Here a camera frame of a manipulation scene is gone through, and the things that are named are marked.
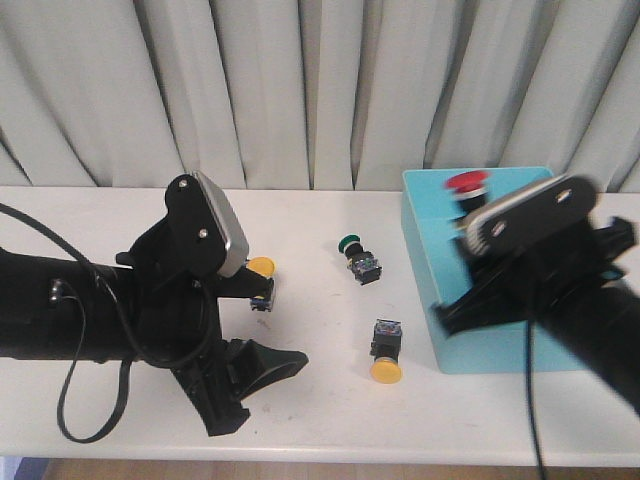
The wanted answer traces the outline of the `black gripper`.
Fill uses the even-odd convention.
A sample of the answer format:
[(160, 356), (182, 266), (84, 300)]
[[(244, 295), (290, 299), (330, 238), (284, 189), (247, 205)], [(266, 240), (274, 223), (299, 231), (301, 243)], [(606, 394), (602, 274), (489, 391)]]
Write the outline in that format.
[(533, 320), (554, 336), (603, 331), (633, 311), (615, 260), (633, 247), (633, 224), (615, 217), (595, 229), (583, 219), (506, 255), (464, 260), (472, 287), (433, 311), (449, 335)]
[(249, 412), (240, 400), (295, 376), (300, 351), (222, 337), (219, 298), (251, 298), (263, 278), (246, 267), (232, 277), (197, 277), (180, 258), (167, 215), (117, 257), (137, 284), (132, 330), (147, 359), (171, 371), (210, 436), (236, 432)]

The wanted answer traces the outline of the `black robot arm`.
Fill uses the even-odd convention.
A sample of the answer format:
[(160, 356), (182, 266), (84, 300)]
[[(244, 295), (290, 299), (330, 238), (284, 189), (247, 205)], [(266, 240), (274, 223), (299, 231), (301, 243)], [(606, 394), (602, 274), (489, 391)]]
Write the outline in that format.
[(244, 399), (295, 376), (299, 351), (222, 335), (218, 302), (267, 294), (273, 281), (233, 255), (213, 220), (164, 218), (121, 253), (115, 266), (78, 250), (65, 259), (3, 251), (1, 353), (16, 360), (118, 361), (114, 408), (97, 437), (120, 421), (136, 361), (166, 369), (211, 436), (249, 418)]
[(631, 222), (595, 229), (583, 219), (501, 253), (464, 259), (471, 288), (432, 310), (447, 335), (533, 321), (639, 407), (639, 297), (615, 261), (636, 244)]

